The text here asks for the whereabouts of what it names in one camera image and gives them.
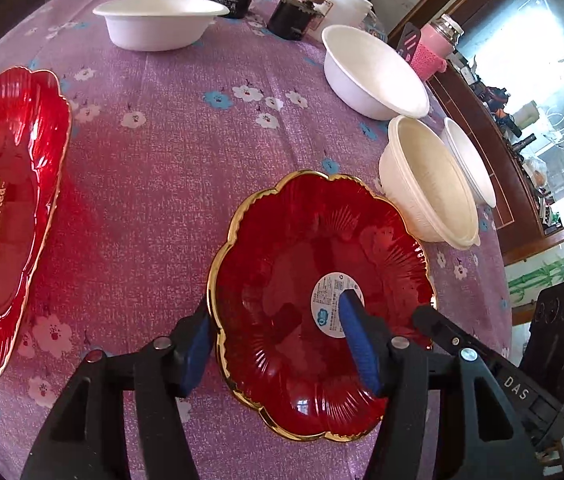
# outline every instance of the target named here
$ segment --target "floral tablecloth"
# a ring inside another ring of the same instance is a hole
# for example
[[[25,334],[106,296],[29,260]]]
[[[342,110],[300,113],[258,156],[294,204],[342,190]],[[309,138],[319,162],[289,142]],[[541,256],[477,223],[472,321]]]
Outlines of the floral tablecloth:
[[[52,0],[0,40],[0,72],[53,70],[74,128],[60,201],[31,287],[17,351],[0,378],[0,472],[18,478],[49,408],[84,354],[121,354],[190,314],[239,203],[303,168],[349,173],[377,187],[387,124],[347,107],[323,74],[324,48],[263,27],[275,0],[245,20],[217,18],[174,52],[110,43],[107,0]],[[443,127],[431,96],[425,122]],[[511,314],[491,212],[482,244],[424,244],[440,311],[508,354]],[[241,405],[213,361],[178,401],[202,479],[350,479],[364,474],[376,431],[349,444],[299,444]],[[435,397],[430,402],[435,414]],[[143,478],[136,422],[126,413],[130,468]],[[421,478],[436,429],[427,426]]]

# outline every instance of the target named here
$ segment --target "green bamboo painting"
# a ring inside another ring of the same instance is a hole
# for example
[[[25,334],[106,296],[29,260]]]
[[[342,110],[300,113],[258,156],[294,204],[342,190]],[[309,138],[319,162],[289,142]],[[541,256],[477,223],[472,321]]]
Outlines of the green bamboo painting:
[[[564,282],[564,257],[552,263],[542,262],[542,267],[508,282],[508,291],[514,304],[524,300],[527,291],[547,288]]]

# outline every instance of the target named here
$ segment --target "gold rim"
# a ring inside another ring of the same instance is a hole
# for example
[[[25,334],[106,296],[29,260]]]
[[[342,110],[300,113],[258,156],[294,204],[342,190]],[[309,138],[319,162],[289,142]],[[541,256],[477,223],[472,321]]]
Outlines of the gold rim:
[[[56,187],[55,187],[55,194],[54,194],[54,197],[52,199],[52,206],[50,208],[50,212],[49,212],[49,216],[48,216],[48,222],[46,223],[46,229],[44,230],[44,237],[42,238],[42,243],[40,245],[39,250],[37,251],[37,256],[35,257],[35,261],[34,261],[33,267],[31,268],[30,275],[28,276],[28,279],[26,280],[26,291],[24,293],[24,300],[22,301],[22,307],[21,307],[20,312],[19,312],[19,318],[17,319],[17,324],[15,325],[14,337],[12,338],[11,343],[9,345],[8,353],[6,354],[6,357],[4,359],[4,363],[0,367],[0,377],[1,377],[2,373],[4,372],[4,370],[6,369],[6,365],[8,364],[8,361],[10,361],[10,356],[13,353],[13,348],[15,347],[15,341],[17,341],[17,334],[19,334],[19,327],[21,325],[22,318],[24,317],[24,311],[26,310],[26,303],[28,302],[28,293],[29,293],[29,290],[30,290],[31,282],[33,281],[33,275],[35,274],[35,271],[37,270],[37,263],[39,263],[39,259],[40,259],[40,256],[42,254],[42,251],[44,251],[44,247],[46,246],[46,238],[47,238],[48,232],[50,230],[50,224],[52,223],[52,217],[55,213],[55,208],[57,208],[57,197],[60,195],[60,182],[62,181],[62,168],[64,167],[64,158],[66,157],[66,150],[68,150],[68,141],[70,140],[70,130],[72,128],[72,123],[73,123],[73,114],[72,114],[72,110],[70,108],[70,104],[68,102],[68,99],[66,99],[66,97],[62,95],[62,89],[60,88],[60,80],[58,79],[57,74],[55,74],[55,72],[52,72],[51,70],[46,70],[46,69],[32,71],[25,66],[13,66],[9,69],[4,70],[3,72],[0,72],[0,76],[4,72],[8,72],[9,70],[12,70],[14,68],[24,69],[31,75],[33,75],[34,73],[39,73],[39,72],[46,72],[46,73],[49,73],[53,76],[53,78],[55,79],[55,84],[56,84],[56,88],[57,88],[57,95],[59,95],[59,97],[64,101],[64,103],[66,104],[66,107],[68,108],[68,129],[66,130],[66,140],[64,141],[64,148],[62,150],[62,156],[60,158],[60,165],[58,166],[58,169],[57,169],[57,184],[56,184]]]
[[[406,227],[406,223],[404,222],[404,218],[402,218],[402,215],[399,212],[399,209],[396,208],[396,206],[393,205],[393,203],[390,200],[388,200],[386,197],[379,196],[379,195],[375,194],[364,182],[362,182],[362,180],[360,180],[357,177],[347,175],[347,174],[333,174],[333,175],[329,176],[329,175],[325,175],[324,173],[320,173],[319,171],[313,171],[313,170],[294,171],[293,173],[286,175],[282,180],[280,180],[275,185],[275,187],[273,187],[271,189],[264,189],[264,190],[255,192],[239,205],[235,214],[233,215],[233,219],[231,220],[231,224],[229,225],[229,233],[228,233],[228,236],[227,236],[227,241],[222,246],[222,248],[218,251],[218,253],[215,255],[213,262],[211,264],[211,270],[209,271],[208,282],[207,282],[207,285],[206,285],[206,301],[207,301],[209,313],[210,313],[211,317],[213,318],[215,325],[217,326],[217,329],[218,329],[217,339],[216,339],[216,342],[215,342],[215,354],[216,354],[216,357],[217,357],[217,361],[218,361],[218,364],[220,365],[220,369],[222,371],[222,375],[224,376],[224,380],[226,381],[226,384],[228,385],[229,389],[231,390],[231,392],[233,393],[233,395],[235,397],[237,397],[242,403],[247,405],[249,408],[256,410],[259,413],[259,415],[261,416],[262,420],[264,420],[265,424],[271,430],[273,430],[277,434],[279,434],[279,435],[281,435],[285,438],[288,438],[290,440],[295,440],[297,442],[308,442],[310,440],[316,440],[318,438],[324,437],[325,439],[333,440],[335,442],[351,442],[352,440],[356,440],[358,438],[361,438],[364,435],[373,431],[373,429],[375,428],[377,423],[372,425],[368,430],[363,431],[362,433],[355,434],[355,435],[339,435],[339,434],[331,433],[331,431],[324,431],[322,433],[313,434],[313,435],[298,435],[298,434],[295,434],[295,433],[291,433],[290,431],[287,431],[284,428],[282,428],[276,421],[273,420],[273,418],[270,416],[270,414],[267,412],[267,409],[263,405],[249,399],[244,394],[244,392],[241,391],[237,387],[237,384],[235,383],[235,381],[233,381],[231,379],[231,373],[229,372],[228,363],[226,361],[226,346],[225,346],[225,344],[226,344],[226,332],[224,330],[224,327],[222,325],[222,321],[220,320],[220,316],[219,316],[219,313],[218,313],[218,310],[217,310],[217,300],[215,298],[215,285],[217,283],[217,275],[219,273],[220,266],[222,265],[222,261],[226,257],[226,254],[228,254],[228,252],[231,250],[231,248],[237,242],[238,231],[239,231],[239,223],[241,222],[241,219],[244,218],[246,211],[248,211],[249,208],[251,207],[251,205],[253,203],[257,202],[257,200],[259,200],[260,198],[268,196],[268,195],[278,194],[282,190],[282,188],[286,184],[288,184],[291,180],[293,180],[294,178],[297,178],[300,175],[306,175],[306,174],[317,175],[317,176],[320,176],[322,178],[325,178],[325,179],[331,180],[331,181],[332,180],[338,180],[338,179],[341,179],[341,178],[346,179],[346,180],[352,180],[352,181],[356,182],[357,184],[360,184],[360,186],[362,186],[364,189],[366,189],[366,191],[371,195],[372,198],[374,198],[376,200],[381,200],[383,202],[390,204],[397,211],[399,218],[404,223],[404,228],[406,229],[407,234],[409,236],[411,236],[412,238],[414,238],[417,241],[417,243],[419,244],[419,246],[422,248],[422,253],[424,254],[424,263],[425,263],[425,267],[426,267],[427,281],[431,286],[431,290],[433,290],[433,297],[431,297],[431,303],[432,303],[434,308],[437,307],[436,306],[437,305],[437,301],[436,301],[437,294],[436,294],[435,286],[431,282],[431,279],[430,279],[430,276],[429,276],[430,265],[428,263],[427,253],[424,250],[424,247],[422,247],[421,241],[418,238],[414,237],[409,232],[408,228]]]

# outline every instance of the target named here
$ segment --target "white jar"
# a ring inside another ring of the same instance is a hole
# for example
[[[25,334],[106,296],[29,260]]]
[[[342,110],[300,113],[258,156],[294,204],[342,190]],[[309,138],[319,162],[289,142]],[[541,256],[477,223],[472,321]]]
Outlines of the white jar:
[[[368,0],[326,0],[315,6],[324,18],[311,22],[307,34],[321,43],[321,32],[329,25],[359,27],[371,7],[373,4]]]

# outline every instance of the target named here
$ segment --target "blue logo on sticker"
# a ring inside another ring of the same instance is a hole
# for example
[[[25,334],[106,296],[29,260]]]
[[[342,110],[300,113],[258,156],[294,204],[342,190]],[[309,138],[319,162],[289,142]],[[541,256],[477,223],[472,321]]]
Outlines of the blue logo on sticker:
[[[325,308],[321,308],[318,312],[318,325],[324,326],[329,319],[329,313]]]

